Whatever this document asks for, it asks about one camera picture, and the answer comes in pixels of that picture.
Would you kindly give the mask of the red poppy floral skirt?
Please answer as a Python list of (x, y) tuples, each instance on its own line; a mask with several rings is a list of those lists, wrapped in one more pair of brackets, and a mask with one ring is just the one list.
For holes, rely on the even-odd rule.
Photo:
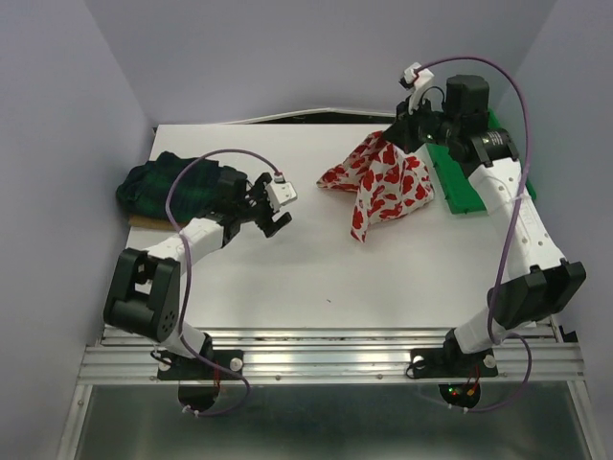
[(343, 162), (323, 173), (316, 186), (355, 194), (350, 234), (359, 242), (366, 240), (371, 226), (408, 216), (435, 197), (424, 161), (385, 140), (382, 131), (370, 133)]

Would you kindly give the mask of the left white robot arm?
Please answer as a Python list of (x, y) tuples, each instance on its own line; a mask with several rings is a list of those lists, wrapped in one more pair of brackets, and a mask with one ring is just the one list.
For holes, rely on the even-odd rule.
[(125, 249), (118, 258), (103, 309), (103, 321), (138, 334), (180, 357), (191, 377), (211, 370), (215, 352), (211, 337), (185, 321), (193, 265), (227, 246), (240, 227), (253, 222), (267, 238), (291, 222), (281, 209), (297, 199), (291, 182), (262, 173), (254, 184), (230, 167), (221, 169), (213, 196), (177, 233), (147, 249)]

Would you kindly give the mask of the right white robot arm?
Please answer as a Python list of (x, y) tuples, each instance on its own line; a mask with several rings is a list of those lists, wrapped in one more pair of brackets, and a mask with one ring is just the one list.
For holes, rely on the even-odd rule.
[(419, 362), (421, 369), (461, 374), (519, 328), (563, 310), (586, 272), (582, 263), (569, 262), (549, 235), (527, 190), (528, 163), (520, 160), (510, 134), (490, 125), (486, 80), (448, 78), (441, 110), (425, 97), (432, 80), (426, 72), (406, 70), (400, 83), (408, 96), (384, 136), (406, 153), (424, 144), (447, 148), (503, 239), (484, 309), (451, 330), (442, 347), (425, 352)]

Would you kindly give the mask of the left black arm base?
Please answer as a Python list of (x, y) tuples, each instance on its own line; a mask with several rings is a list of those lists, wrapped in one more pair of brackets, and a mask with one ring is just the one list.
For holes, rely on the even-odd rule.
[[(208, 336), (200, 357), (185, 357), (155, 348), (149, 353), (158, 365), (157, 379), (177, 382), (177, 400), (183, 413), (195, 418), (228, 415), (238, 410), (250, 394), (250, 383), (242, 374), (241, 349), (216, 350)], [(222, 383), (241, 381), (245, 394), (236, 402), (224, 401)]]

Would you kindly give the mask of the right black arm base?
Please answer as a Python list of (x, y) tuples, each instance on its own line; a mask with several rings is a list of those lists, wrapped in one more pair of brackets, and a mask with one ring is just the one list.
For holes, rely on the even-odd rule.
[(443, 401), (464, 411), (475, 409), (480, 401), (481, 379), (498, 375), (491, 348), (464, 354), (452, 331), (445, 336), (440, 347), (413, 349), (405, 368), (409, 380), (440, 380), (439, 391)]

